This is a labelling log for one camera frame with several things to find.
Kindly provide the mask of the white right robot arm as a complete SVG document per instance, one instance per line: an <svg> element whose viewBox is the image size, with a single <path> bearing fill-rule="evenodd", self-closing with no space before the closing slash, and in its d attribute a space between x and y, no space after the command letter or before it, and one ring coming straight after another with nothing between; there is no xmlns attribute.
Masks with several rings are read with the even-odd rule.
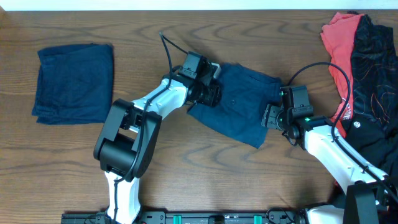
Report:
<svg viewBox="0 0 398 224"><path fill-rule="evenodd" d="M325 116L311 106L284 108L267 105L261 124L277 129L293 146L300 146L337 181L345 205L319 204L299 210L292 223L379 223L379 212L397 203L397 184L352 148Z"/></svg>

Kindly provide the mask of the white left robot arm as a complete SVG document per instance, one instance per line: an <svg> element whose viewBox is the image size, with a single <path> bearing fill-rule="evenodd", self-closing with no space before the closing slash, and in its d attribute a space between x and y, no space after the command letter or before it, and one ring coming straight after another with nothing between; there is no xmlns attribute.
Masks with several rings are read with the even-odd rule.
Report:
<svg viewBox="0 0 398 224"><path fill-rule="evenodd" d="M191 101L214 106L221 98L219 75L208 84L180 75L166 76L146 96L116 100L96 142L93 156L109 185L106 223L134 223L140 212L140 178L154 154L162 120Z"/></svg>

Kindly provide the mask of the dark blue denim shorts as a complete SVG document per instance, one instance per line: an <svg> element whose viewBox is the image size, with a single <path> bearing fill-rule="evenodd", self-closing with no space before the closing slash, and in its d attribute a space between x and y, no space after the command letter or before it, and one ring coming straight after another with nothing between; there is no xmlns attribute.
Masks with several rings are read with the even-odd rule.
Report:
<svg viewBox="0 0 398 224"><path fill-rule="evenodd" d="M261 125L262 116L268 104L279 102L281 79L224 63L218 81L220 102L214 108L196 104L187 114L229 138L260 148L268 131Z"/></svg>

